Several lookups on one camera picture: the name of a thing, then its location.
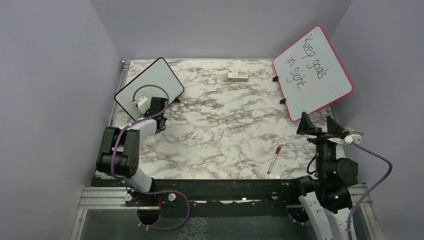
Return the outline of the black framed small whiteboard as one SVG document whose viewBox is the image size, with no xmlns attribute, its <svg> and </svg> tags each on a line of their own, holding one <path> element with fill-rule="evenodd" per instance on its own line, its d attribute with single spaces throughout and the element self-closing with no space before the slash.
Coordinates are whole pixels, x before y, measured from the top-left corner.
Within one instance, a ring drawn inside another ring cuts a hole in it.
<svg viewBox="0 0 424 240">
<path fill-rule="evenodd" d="M 149 100 L 152 97 L 169 97 L 169 102 L 172 103 L 184 90 L 184 86 L 168 62 L 159 57 L 119 90 L 114 95 L 114 100 L 135 121 L 142 116 L 142 113 L 133 104 L 133 96 L 136 99 L 145 96 Z"/>
</svg>

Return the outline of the white marker pen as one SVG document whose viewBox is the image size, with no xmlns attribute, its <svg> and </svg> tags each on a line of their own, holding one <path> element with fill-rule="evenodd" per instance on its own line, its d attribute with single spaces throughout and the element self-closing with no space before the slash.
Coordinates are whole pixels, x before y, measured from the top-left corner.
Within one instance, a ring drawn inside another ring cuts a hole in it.
<svg viewBox="0 0 424 240">
<path fill-rule="evenodd" d="M 270 163 L 270 165 L 269 165 L 269 167 L 267 169 L 267 174 L 270 174 L 271 173 L 271 171 L 272 171 L 272 169 L 273 169 L 273 167 L 275 165 L 275 162 L 276 162 L 276 160 L 278 158 L 278 155 L 279 154 L 274 154 L 274 157 L 273 157 L 273 159 L 272 159 L 272 161 L 271 161 L 271 163 Z"/>
</svg>

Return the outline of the red marker cap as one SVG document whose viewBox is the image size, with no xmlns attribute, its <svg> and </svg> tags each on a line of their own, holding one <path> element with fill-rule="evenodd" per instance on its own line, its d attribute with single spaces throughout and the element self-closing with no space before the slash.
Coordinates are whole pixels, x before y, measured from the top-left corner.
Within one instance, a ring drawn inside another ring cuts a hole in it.
<svg viewBox="0 0 424 240">
<path fill-rule="evenodd" d="M 281 150 L 281 147 L 279 146 L 279 147 L 276 149 L 275 154 L 276 154 L 276 155 L 278 155 L 278 154 L 279 154 L 279 152 L 280 152 L 280 150 Z"/>
</svg>

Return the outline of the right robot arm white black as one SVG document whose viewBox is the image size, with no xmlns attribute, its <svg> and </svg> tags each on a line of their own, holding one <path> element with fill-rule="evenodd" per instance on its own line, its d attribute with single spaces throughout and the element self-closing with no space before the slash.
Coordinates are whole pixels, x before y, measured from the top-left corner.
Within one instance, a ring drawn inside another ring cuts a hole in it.
<svg viewBox="0 0 424 240">
<path fill-rule="evenodd" d="M 358 184 L 358 164 L 337 157 L 337 145 L 350 138 L 349 132 L 332 117 L 327 130 L 315 126 L 306 112 L 301 114 L 296 133 L 308 135 L 315 146 L 315 179 L 310 175 L 293 179 L 289 199 L 302 205 L 319 240 L 354 240 L 353 202 L 349 187 Z"/>
</svg>

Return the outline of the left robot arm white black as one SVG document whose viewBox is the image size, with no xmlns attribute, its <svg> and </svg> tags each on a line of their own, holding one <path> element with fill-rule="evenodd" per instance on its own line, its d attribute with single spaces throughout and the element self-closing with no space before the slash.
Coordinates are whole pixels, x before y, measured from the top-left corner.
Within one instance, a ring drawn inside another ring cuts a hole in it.
<svg viewBox="0 0 424 240">
<path fill-rule="evenodd" d="M 166 129 L 164 111 L 169 103 L 166 98 L 153 97 L 146 114 L 124 127 L 106 127 L 103 131 L 96 159 L 96 170 L 114 177 L 138 192 L 144 205 L 157 200 L 152 188 L 153 178 L 139 167 L 140 142 Z"/>
</svg>

